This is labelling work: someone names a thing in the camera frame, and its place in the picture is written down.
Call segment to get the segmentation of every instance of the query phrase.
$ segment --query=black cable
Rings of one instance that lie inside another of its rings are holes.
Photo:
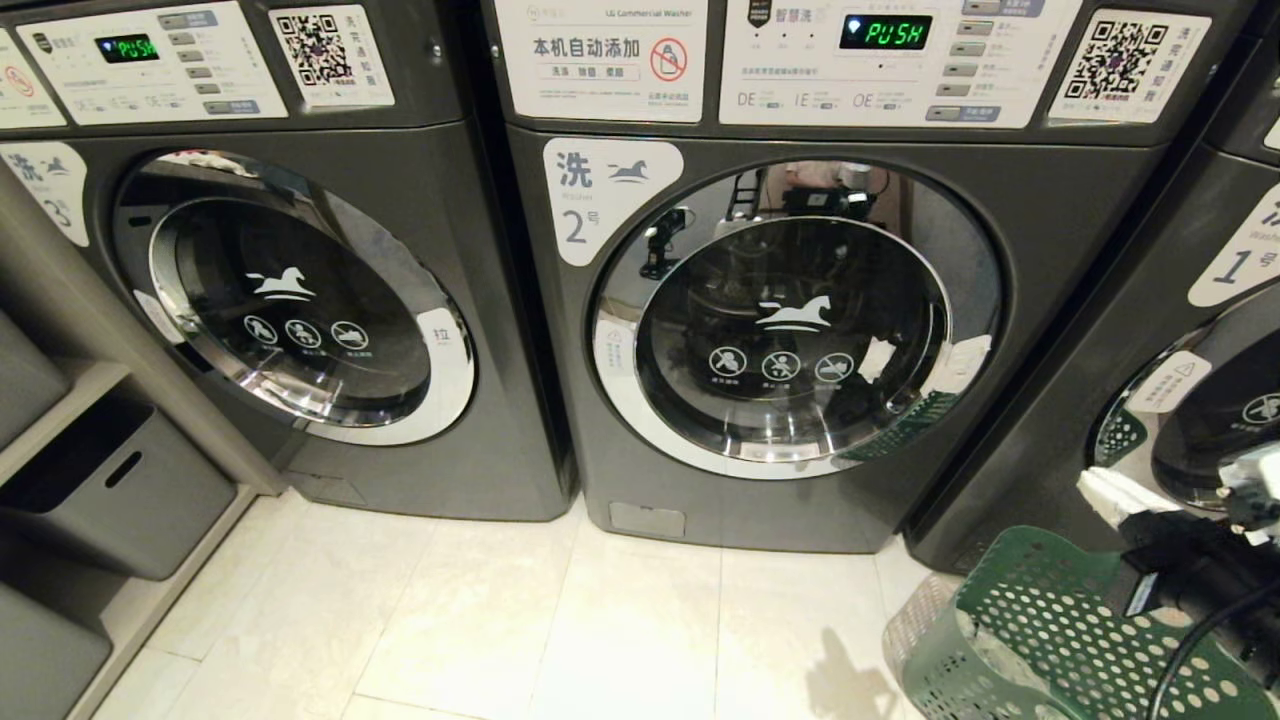
[[[1251,592],[1249,594],[1236,600],[1231,605],[1224,606],[1208,615],[1203,620],[1196,624],[1194,628],[1187,637],[1183,638],[1181,644],[1174,652],[1172,657],[1165,665],[1165,671],[1160,675],[1160,682],[1156,683],[1156,692],[1151,693],[1151,702],[1147,706],[1147,720],[1160,719],[1160,706],[1165,702],[1165,696],[1169,694],[1169,688],[1174,685],[1174,680],[1178,678],[1178,670],[1187,662],[1187,659],[1196,652],[1196,646],[1199,644],[1204,635],[1212,633],[1219,625],[1231,619],[1236,612],[1243,612],[1267,598],[1268,594],[1280,591],[1280,579],[1272,582],[1268,585],[1262,585],[1261,588]]]

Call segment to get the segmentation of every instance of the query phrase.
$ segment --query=green plastic laundry basket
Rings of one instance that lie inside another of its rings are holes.
[[[913,637],[901,682],[929,720],[1135,720],[1190,628],[1160,611],[1120,618],[1100,592],[1119,553],[1088,553],[1012,528]],[[922,588],[933,592],[936,588]],[[1161,717],[1275,720],[1275,705],[1206,638],[1165,696]]]

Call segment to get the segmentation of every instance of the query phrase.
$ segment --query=washing machine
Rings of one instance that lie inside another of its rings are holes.
[[[470,109],[472,12],[8,12],[0,154],[305,496],[547,520],[572,473]]]
[[[591,520],[882,547],[1249,5],[485,3]]]
[[[1083,469],[1114,468],[1215,514],[1219,465],[1280,437],[1277,13],[1276,3],[1260,8],[1216,118],[952,483],[911,523],[922,561],[969,570],[1015,524],[1120,548],[1075,491]]]

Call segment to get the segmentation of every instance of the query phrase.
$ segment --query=washer door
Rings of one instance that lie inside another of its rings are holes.
[[[618,251],[595,306],[617,413],[672,457],[755,479],[896,452],[992,345],[1000,273],[928,183],[845,160],[764,165],[669,204]]]
[[[1098,421],[1092,464],[1203,510],[1224,510],[1219,469],[1280,439],[1280,286],[1147,364]]]
[[[115,215],[118,255],[157,329],[306,432],[402,445],[466,409],[472,351],[447,293],[387,229],[316,183],[186,150],[134,170]]]

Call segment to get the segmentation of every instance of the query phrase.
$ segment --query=circular prohibition symbol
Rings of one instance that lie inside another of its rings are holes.
[[[663,37],[649,51],[649,69],[662,82],[676,82],[689,69],[689,50],[675,37]]]

